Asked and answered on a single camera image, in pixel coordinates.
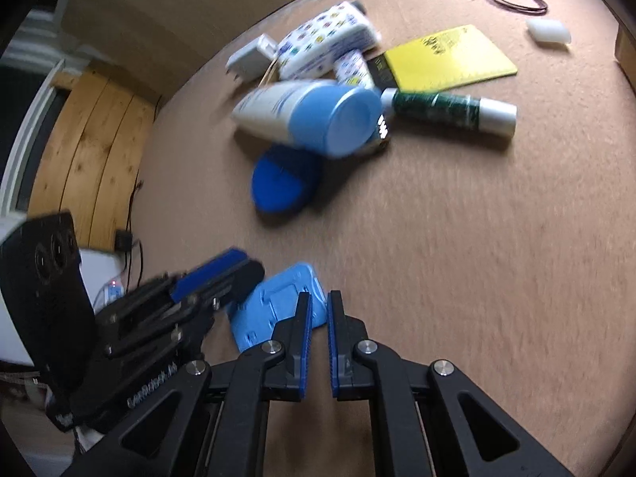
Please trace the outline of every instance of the dark blue round object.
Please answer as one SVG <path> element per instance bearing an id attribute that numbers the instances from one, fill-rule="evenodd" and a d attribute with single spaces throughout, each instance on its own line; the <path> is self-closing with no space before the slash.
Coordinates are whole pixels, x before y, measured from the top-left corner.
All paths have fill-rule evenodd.
<path id="1" fill-rule="evenodd" d="M 323 157 L 274 145 L 258 160 L 252 174 L 252 199 L 264 213 L 300 210 L 318 189 Z"/>

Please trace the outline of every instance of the light blue plastic object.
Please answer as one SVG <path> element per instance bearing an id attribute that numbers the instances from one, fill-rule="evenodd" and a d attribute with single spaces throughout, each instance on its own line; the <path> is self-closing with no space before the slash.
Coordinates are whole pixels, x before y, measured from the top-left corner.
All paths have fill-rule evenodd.
<path id="1" fill-rule="evenodd" d="M 312 328 L 327 321 L 327 301 L 310 264 L 297 263 L 259 283 L 249 298 L 227 307 L 238 350 L 244 352 L 271 339 L 276 323 L 296 313 L 298 295 L 312 295 Z"/>
<path id="2" fill-rule="evenodd" d="M 289 119 L 297 145 L 328 157 L 353 154 L 374 133 L 380 96 L 357 85 L 322 84 L 311 90 Z"/>

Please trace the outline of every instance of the white power adapter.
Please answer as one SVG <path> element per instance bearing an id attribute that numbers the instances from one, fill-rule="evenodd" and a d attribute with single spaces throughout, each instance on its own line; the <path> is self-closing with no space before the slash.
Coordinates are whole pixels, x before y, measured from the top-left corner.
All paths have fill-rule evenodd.
<path id="1" fill-rule="evenodd" d="M 278 43 L 267 34 L 262 34 L 234 52 L 225 65 L 227 71 L 250 82 L 265 75 L 271 62 L 276 59 Z"/>

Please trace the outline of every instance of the green and white tube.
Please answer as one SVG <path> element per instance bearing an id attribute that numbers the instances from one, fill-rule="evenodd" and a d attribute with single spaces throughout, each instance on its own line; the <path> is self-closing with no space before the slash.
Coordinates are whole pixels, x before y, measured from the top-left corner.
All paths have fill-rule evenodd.
<path id="1" fill-rule="evenodd" d="M 382 111 L 386 117 L 408 116 L 508 139 L 516 127 L 516 105 L 470 95 L 408 93 L 391 87 L 382 94 Z"/>

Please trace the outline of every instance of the white bottle with blue cap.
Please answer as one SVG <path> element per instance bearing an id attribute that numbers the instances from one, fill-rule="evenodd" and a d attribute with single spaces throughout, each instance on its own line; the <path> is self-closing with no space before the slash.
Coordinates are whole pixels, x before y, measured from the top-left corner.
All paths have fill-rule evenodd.
<path id="1" fill-rule="evenodd" d="M 327 157 L 344 157 L 371 137 L 382 113 L 380 96 L 333 81 L 289 81 L 250 92 L 232 111 L 244 130 Z"/>

